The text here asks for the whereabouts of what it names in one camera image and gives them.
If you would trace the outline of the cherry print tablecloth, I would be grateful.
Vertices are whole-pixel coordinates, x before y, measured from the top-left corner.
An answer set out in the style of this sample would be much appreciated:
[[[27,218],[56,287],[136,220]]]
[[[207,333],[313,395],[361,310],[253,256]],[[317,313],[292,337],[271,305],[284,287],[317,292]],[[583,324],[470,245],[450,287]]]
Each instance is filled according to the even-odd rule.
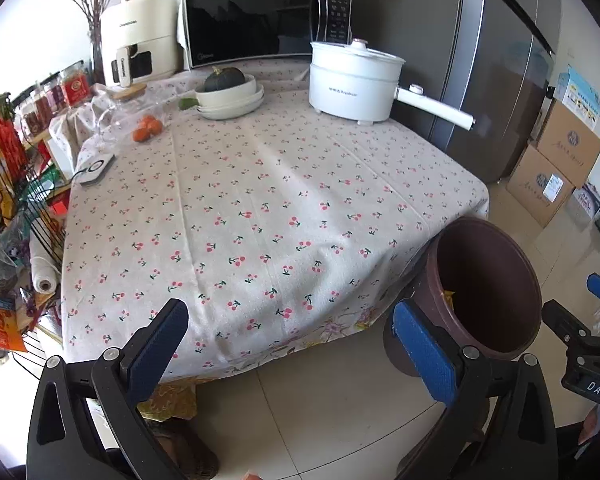
[[[122,347],[170,299],[188,329],[164,379],[219,379],[366,330],[422,248],[489,209],[486,186],[409,128],[317,113],[303,61],[248,62],[264,88],[224,122],[180,110],[203,70],[152,84],[169,125],[145,143],[102,140],[111,102],[76,120],[78,164],[114,154],[71,187],[61,271],[69,362]]]

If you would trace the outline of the white electric cooking pot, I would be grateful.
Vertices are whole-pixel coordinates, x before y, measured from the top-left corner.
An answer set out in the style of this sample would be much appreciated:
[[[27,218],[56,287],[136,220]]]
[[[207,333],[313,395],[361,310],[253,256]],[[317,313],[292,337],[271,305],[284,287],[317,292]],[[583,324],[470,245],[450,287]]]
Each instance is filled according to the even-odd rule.
[[[384,122],[394,102],[470,130],[475,118],[426,96],[418,84],[400,86],[404,59],[370,49],[362,39],[350,44],[313,41],[309,70],[309,103],[319,113],[369,126]]]

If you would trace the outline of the black microwave oven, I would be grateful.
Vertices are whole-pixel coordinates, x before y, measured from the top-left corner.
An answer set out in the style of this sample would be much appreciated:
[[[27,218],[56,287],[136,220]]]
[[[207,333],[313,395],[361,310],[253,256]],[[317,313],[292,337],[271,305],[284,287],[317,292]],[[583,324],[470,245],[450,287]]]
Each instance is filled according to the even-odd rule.
[[[348,44],[352,0],[181,0],[190,68]]]

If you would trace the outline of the dark green pumpkin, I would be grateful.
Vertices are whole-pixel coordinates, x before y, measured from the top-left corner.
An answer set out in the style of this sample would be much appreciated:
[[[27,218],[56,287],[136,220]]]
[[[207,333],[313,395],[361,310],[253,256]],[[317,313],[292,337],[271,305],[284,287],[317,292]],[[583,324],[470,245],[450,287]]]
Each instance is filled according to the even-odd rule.
[[[204,92],[215,92],[235,88],[245,82],[246,76],[236,67],[213,67],[212,73],[204,81]]]

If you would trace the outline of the yellow snack wrapper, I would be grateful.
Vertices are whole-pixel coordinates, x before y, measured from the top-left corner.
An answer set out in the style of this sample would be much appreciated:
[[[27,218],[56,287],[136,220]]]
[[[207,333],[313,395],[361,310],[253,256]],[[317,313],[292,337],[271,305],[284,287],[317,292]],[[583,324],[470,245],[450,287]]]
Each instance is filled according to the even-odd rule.
[[[450,292],[449,290],[445,290],[443,292],[443,297],[444,297],[445,303],[451,311],[454,310],[453,295],[454,295],[454,292]]]

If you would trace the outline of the cardboard box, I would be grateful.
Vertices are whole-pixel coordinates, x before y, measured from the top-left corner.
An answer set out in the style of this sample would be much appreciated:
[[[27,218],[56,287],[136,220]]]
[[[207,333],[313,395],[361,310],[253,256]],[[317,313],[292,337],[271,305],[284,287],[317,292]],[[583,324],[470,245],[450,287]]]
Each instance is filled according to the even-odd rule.
[[[535,147],[575,188],[582,188],[600,156],[600,138],[557,100],[550,103]]]
[[[574,190],[573,184],[533,145],[528,145],[506,190],[545,228]]]

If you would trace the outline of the red spice jar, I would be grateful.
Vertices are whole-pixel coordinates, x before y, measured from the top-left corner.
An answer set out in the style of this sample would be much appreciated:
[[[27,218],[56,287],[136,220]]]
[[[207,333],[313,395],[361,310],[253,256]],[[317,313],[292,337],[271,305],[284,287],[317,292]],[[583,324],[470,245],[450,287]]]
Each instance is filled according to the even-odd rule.
[[[83,61],[75,62],[60,72],[60,86],[70,107],[85,102],[91,95]]]

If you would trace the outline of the stacked white plates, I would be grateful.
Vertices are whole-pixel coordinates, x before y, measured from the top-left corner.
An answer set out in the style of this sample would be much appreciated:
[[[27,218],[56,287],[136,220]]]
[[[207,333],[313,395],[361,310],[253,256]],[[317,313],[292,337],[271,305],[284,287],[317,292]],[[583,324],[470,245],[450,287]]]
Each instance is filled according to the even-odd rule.
[[[259,108],[264,101],[264,88],[257,84],[257,91],[252,96],[235,103],[219,107],[197,106],[197,112],[202,117],[211,120],[227,120],[247,115]]]

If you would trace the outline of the brown round trash bin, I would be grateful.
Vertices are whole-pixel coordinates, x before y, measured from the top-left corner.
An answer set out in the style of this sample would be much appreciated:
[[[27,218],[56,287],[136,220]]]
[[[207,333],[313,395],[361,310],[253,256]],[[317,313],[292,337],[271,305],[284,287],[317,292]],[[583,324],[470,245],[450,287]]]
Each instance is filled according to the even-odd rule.
[[[454,292],[454,310],[443,292]],[[411,299],[461,346],[511,361],[535,340],[542,294],[524,251],[493,223],[474,217],[446,226],[407,274],[399,300]]]

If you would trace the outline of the glass jar wooden lid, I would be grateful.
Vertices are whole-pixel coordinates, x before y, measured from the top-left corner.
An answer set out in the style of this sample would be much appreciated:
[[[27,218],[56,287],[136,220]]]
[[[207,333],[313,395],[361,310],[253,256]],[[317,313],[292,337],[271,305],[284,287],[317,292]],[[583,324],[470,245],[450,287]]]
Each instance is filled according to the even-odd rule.
[[[132,132],[140,127],[140,120],[145,115],[152,115],[163,124],[163,130],[170,122],[168,111],[169,92],[158,84],[150,84],[137,96],[123,100],[113,100],[98,122],[99,136],[112,143],[137,143],[132,139]]]

